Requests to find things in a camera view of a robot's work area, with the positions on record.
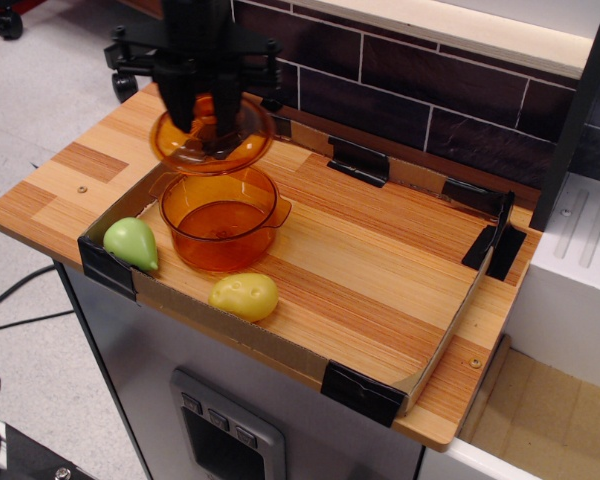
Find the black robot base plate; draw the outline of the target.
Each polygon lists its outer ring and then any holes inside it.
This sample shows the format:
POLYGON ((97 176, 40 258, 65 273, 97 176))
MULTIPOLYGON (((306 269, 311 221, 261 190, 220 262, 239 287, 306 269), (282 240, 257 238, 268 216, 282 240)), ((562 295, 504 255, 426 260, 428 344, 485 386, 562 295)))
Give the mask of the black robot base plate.
POLYGON ((0 420, 0 479, 84 479, 94 476, 0 420))

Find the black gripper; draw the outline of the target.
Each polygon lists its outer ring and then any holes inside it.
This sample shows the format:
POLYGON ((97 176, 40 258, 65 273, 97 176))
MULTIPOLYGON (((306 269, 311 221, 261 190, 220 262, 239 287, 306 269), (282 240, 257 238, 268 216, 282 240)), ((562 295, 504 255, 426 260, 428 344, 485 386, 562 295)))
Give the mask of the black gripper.
MULTIPOLYGON (((242 90, 277 88, 281 45, 273 38, 235 23, 230 1, 163 1, 163 18, 170 42, 169 60, 202 66, 204 80, 223 68, 212 88, 216 133, 224 137, 236 130, 242 90)), ((155 67, 153 79, 173 124, 189 133, 197 98, 196 67, 155 67)))

